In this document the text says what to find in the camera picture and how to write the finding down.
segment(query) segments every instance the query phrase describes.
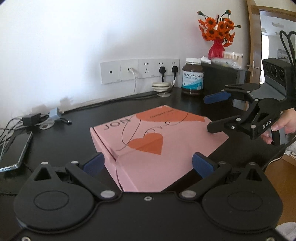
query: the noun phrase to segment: black table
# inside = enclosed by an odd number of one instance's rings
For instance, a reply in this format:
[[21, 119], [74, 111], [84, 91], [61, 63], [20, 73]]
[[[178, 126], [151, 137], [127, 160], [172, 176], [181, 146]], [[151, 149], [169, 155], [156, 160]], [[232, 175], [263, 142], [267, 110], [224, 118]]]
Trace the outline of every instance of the black table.
[[[73, 125], [68, 126], [57, 122], [45, 131], [33, 127], [31, 129], [33, 140], [25, 155], [24, 163], [31, 169], [35, 169], [43, 161], [48, 161], [53, 167], [59, 167], [73, 160], [83, 160], [96, 153], [90, 127], [161, 105], [207, 116], [212, 121], [242, 113], [241, 110], [232, 107], [228, 101], [205, 105], [201, 98], [182, 95], [179, 88], [175, 88], [172, 96], [168, 98], [155, 96], [149, 99], [119, 101], [91, 109], [77, 110], [64, 115], [65, 118], [72, 120]], [[210, 155], [215, 162], [226, 161], [235, 167], [244, 167], [247, 163], [254, 161], [263, 167], [280, 150], [280, 147], [269, 146], [260, 138], [251, 141], [243, 133], [230, 130], [226, 133], [230, 138]], [[12, 172], [0, 173], [0, 192], [17, 193], [29, 176], [30, 171], [24, 166]], [[106, 169], [99, 173], [97, 179], [110, 189], [119, 191]], [[200, 180], [199, 175], [191, 171], [166, 190], [180, 192], [198, 180]], [[13, 200], [14, 196], [0, 195], [0, 239], [3, 240], [8, 240], [20, 231], [14, 217]]]

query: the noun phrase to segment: finger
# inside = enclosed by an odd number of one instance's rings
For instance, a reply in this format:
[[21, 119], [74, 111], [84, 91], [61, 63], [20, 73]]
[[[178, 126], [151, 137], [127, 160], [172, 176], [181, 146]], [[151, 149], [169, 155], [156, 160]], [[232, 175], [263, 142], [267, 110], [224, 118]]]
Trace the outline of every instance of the finger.
[[285, 132], [286, 132], [286, 134], [295, 133], [296, 129], [295, 128], [285, 127]]
[[272, 131], [278, 131], [285, 127], [290, 121], [289, 115], [284, 113], [281, 115], [280, 119], [271, 127]]
[[272, 143], [272, 138], [271, 137], [265, 137], [265, 136], [261, 136], [261, 138], [263, 139], [263, 141], [270, 145]]
[[262, 134], [262, 136], [264, 136], [264, 137], [269, 137], [269, 131], [264, 132], [264, 133]]

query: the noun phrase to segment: pink box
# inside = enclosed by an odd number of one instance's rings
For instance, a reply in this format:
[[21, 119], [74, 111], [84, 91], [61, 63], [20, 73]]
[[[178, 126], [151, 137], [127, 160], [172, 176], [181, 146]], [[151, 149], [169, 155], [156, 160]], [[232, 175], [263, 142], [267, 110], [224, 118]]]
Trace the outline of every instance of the pink box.
[[192, 156], [209, 156], [228, 136], [210, 134], [210, 120], [160, 106], [91, 128], [98, 152], [125, 192], [160, 192], [192, 170]]

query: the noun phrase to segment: plastic container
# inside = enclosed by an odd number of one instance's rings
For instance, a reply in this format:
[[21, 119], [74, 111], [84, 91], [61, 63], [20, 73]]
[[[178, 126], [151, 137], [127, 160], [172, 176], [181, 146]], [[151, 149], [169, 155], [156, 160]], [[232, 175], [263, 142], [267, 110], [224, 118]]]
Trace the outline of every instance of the plastic container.
[[191, 96], [203, 95], [204, 71], [200, 58], [187, 58], [182, 70], [182, 93]]

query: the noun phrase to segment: red heart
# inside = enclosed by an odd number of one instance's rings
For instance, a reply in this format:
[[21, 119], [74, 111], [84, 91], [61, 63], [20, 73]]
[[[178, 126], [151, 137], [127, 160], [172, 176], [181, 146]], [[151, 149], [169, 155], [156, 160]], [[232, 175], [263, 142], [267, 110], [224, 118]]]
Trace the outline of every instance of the red heart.
[[130, 141], [128, 146], [139, 151], [161, 155], [163, 135], [159, 133], [146, 134], [143, 138]]
[[205, 122], [205, 118], [194, 115], [185, 111], [173, 109], [169, 106], [161, 106], [136, 114], [136, 117], [142, 121], [153, 122], [179, 122], [179, 121], [201, 121]]

